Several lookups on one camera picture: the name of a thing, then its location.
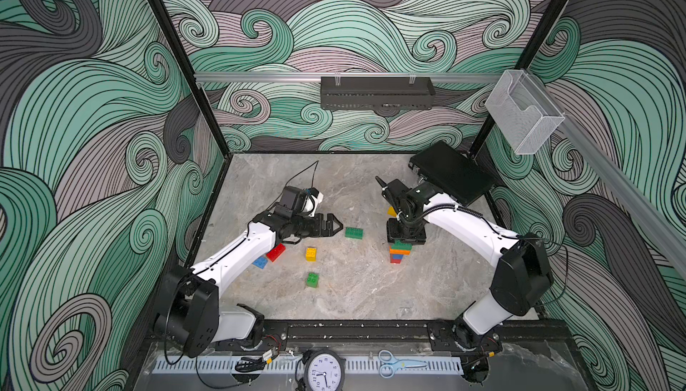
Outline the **green long lego brick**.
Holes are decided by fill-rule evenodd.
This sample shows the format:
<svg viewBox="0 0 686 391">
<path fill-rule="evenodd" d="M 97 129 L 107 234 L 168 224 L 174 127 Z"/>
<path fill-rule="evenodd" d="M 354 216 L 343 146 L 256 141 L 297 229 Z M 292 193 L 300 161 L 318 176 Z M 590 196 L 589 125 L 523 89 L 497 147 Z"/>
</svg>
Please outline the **green long lego brick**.
<svg viewBox="0 0 686 391">
<path fill-rule="evenodd" d="M 413 246 L 411 246 L 411 244 L 406 244 L 406 243 L 402 243 L 402 242 L 396 242 L 396 243 L 391 245 L 391 249 L 396 250 L 396 251 L 411 252 L 412 248 L 413 248 Z"/>
<path fill-rule="evenodd" d="M 362 228 L 345 228 L 345 237 L 362 240 L 364 238 L 364 230 Z"/>
</svg>

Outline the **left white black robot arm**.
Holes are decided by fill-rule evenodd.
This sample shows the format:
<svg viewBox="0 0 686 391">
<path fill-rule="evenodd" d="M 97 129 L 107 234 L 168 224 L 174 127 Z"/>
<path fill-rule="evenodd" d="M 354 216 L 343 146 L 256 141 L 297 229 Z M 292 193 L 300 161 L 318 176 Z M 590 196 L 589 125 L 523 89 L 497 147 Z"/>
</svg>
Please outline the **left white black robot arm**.
<svg viewBox="0 0 686 391">
<path fill-rule="evenodd" d="M 264 315 L 246 306 L 223 311 L 220 298 L 230 284 L 258 258 L 290 237 L 333 237 L 343 230 L 332 213 L 282 217 L 257 214 L 247 229 L 228 246 L 190 268 L 173 267 L 163 276 L 155 300 L 153 331 L 194 358 L 209 346 L 236 341 L 241 346 L 261 344 Z"/>
</svg>

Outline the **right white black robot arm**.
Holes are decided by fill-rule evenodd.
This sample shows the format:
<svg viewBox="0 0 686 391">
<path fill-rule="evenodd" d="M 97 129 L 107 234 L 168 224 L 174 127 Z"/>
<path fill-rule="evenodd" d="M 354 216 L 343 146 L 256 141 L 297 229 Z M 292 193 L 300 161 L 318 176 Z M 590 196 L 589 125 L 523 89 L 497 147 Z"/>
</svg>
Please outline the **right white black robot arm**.
<svg viewBox="0 0 686 391">
<path fill-rule="evenodd" d="M 540 237 L 502 228 L 429 182 L 410 188 L 398 179 L 375 180 L 401 228 L 410 232 L 425 224 L 442 228 L 494 268 L 489 292 L 455 319 L 454 333 L 461 346 L 477 346 L 503 321 L 527 314 L 552 288 L 554 276 Z"/>
</svg>

